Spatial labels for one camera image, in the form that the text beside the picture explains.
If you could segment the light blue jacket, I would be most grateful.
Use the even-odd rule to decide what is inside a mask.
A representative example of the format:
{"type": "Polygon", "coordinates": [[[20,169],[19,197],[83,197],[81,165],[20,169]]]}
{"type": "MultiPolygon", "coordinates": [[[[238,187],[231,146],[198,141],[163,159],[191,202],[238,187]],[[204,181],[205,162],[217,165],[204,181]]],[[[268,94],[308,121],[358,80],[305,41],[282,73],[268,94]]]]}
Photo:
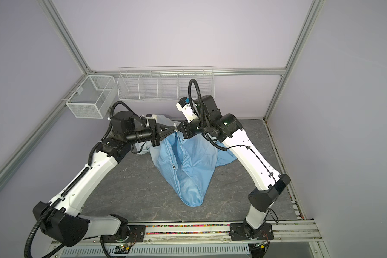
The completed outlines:
{"type": "Polygon", "coordinates": [[[136,143],[133,150],[149,153],[154,166],[190,207],[203,204],[215,168],[237,159],[230,150],[215,148],[201,135],[185,139],[181,132],[171,133],[155,147],[150,141],[136,143]]]}

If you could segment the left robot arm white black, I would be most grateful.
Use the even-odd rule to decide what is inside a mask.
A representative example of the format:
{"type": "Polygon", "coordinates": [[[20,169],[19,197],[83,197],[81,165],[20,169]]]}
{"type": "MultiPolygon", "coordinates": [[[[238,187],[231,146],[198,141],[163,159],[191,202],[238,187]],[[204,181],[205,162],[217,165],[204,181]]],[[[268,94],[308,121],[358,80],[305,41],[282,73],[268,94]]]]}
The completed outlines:
{"type": "Polygon", "coordinates": [[[154,116],[139,117],[122,101],[112,105],[109,118],[107,131],[91,149],[83,169],[50,201],[39,202],[33,208],[36,223],[26,240],[24,257],[32,257],[32,244],[38,231],[60,244],[46,254],[47,258],[83,239],[104,240],[112,236],[116,241],[126,242],[131,238],[132,231],[124,217],[83,216],[82,208],[102,179],[132,151],[134,144],[150,142],[158,146],[176,127],[159,123],[154,116]]]}

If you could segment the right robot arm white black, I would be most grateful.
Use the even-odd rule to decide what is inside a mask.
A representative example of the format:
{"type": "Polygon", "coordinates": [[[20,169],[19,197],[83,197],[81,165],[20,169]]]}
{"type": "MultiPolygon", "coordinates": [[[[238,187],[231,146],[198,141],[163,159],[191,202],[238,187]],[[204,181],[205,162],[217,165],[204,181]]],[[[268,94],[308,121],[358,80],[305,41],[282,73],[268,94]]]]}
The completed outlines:
{"type": "Polygon", "coordinates": [[[267,214],[291,182],[290,177],[274,169],[260,154],[236,116],[222,115],[214,98],[201,94],[195,79],[189,81],[188,97],[180,99],[177,108],[185,117],[177,127],[185,139],[200,134],[216,149],[232,152],[255,184],[255,189],[248,194],[248,214],[231,234],[245,239],[268,234],[267,214]]]}

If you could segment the small white mesh basket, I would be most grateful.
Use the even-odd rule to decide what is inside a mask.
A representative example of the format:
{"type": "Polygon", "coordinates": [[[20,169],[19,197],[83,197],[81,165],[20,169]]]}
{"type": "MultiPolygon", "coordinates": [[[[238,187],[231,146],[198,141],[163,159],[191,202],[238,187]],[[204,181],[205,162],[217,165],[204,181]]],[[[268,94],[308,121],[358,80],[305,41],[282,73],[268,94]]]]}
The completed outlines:
{"type": "Polygon", "coordinates": [[[67,99],[66,105],[76,118],[103,119],[117,94],[113,76],[88,75],[67,99]]]}

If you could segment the aluminium front rail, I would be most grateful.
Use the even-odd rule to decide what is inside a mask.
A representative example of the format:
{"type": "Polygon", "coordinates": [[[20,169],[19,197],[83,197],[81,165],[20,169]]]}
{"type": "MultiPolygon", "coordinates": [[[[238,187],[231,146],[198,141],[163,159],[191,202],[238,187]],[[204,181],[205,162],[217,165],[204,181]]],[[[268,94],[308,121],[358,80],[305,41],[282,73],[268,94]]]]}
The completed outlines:
{"type": "Polygon", "coordinates": [[[144,241],[135,244],[222,244],[222,243],[285,243],[285,242],[323,242],[317,224],[313,220],[283,220],[272,225],[273,240],[233,241],[229,236],[231,223],[241,221],[167,221],[141,222],[129,225],[146,225],[144,241]]]}

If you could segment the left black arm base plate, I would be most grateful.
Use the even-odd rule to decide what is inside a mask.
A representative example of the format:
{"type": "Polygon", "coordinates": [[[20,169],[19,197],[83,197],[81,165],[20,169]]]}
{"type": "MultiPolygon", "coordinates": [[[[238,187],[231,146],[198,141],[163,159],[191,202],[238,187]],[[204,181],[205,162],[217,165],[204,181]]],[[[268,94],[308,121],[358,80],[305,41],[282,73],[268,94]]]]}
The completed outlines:
{"type": "Polygon", "coordinates": [[[144,241],[146,225],[128,225],[126,235],[104,235],[105,243],[141,243],[144,241]]]}

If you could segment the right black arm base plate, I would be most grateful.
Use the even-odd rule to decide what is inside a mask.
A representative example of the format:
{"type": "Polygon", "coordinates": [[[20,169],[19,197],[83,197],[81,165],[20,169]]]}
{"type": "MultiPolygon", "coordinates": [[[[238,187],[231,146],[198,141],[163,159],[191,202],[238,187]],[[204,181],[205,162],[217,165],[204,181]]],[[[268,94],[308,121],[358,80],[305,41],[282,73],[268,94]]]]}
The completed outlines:
{"type": "Polygon", "coordinates": [[[263,223],[258,229],[253,229],[246,222],[231,223],[229,236],[233,241],[273,240],[275,238],[272,225],[268,222],[263,223]]]}

